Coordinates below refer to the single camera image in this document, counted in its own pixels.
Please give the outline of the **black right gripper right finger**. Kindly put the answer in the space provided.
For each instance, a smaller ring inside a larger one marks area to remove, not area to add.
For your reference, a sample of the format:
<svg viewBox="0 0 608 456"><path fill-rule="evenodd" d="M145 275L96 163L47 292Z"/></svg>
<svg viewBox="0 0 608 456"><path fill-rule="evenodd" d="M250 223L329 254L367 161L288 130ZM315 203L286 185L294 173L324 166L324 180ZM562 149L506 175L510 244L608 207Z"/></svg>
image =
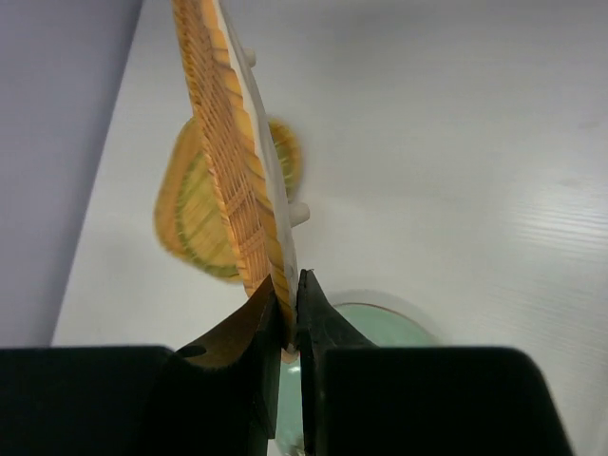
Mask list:
<svg viewBox="0 0 608 456"><path fill-rule="evenodd" d="M338 419L355 413L363 395L362 380L347 376L375 345L329 302L311 270L300 273L296 309L304 450L336 455L346 441Z"/></svg>

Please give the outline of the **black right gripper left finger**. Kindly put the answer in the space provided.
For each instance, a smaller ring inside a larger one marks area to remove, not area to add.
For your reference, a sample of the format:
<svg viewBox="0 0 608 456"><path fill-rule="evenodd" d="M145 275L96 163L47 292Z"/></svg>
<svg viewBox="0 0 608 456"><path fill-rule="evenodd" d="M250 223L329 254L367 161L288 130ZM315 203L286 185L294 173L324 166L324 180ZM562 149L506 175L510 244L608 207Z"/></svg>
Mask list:
<svg viewBox="0 0 608 456"><path fill-rule="evenodd" d="M199 433L212 455L265 455L275 437L281 314L266 277L245 304L177 354L193 366Z"/></svg>

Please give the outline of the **green ceramic flower plate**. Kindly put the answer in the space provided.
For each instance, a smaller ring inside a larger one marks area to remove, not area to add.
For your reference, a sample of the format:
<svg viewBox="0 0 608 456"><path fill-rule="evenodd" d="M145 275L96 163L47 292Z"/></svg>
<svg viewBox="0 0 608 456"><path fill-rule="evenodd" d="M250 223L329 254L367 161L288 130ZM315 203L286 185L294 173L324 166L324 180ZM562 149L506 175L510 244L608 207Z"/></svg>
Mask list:
<svg viewBox="0 0 608 456"><path fill-rule="evenodd" d="M437 338L420 324L400 313L363 303L336 306L360 333L380 347L427 347ZM301 375L298 359L282 363L275 432L276 455L305 455Z"/></svg>

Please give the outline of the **yellow green woven plate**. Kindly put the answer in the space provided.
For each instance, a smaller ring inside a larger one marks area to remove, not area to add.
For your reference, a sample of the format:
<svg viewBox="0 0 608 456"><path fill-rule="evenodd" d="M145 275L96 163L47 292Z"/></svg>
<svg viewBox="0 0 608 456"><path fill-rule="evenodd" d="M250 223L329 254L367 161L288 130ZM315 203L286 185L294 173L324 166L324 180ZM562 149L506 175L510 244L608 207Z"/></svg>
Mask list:
<svg viewBox="0 0 608 456"><path fill-rule="evenodd" d="M287 205L294 201L302 181L302 151L288 124L271 118L269 129L284 181L284 196L271 198L274 215L281 222L288 217ZM154 209L156 234L171 255L209 276L240 282L213 180L200 151L199 133L196 119L190 118L176 138Z"/></svg>

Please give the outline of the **round orange woven plate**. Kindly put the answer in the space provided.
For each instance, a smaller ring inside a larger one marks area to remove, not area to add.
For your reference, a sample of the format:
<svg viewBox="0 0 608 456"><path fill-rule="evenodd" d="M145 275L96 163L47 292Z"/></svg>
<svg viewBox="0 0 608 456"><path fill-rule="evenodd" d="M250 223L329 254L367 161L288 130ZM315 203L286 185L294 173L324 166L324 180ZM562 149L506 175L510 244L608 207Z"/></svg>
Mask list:
<svg viewBox="0 0 608 456"><path fill-rule="evenodd" d="M254 53L241 45L220 1L175 1L172 9L202 154L237 271L248 293L272 280L283 347L294 352L298 267L292 229L310 211L288 201L253 74Z"/></svg>

